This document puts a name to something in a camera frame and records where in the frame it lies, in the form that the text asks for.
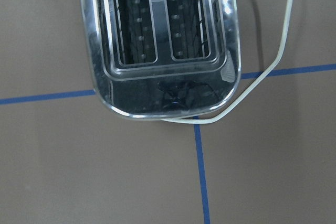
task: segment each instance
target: floor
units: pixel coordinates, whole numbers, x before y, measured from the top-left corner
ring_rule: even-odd
[[[286,0],[237,0],[243,80]],[[207,126],[117,117],[92,90],[79,0],[0,0],[0,223],[336,222],[336,6],[295,0],[283,61]]]

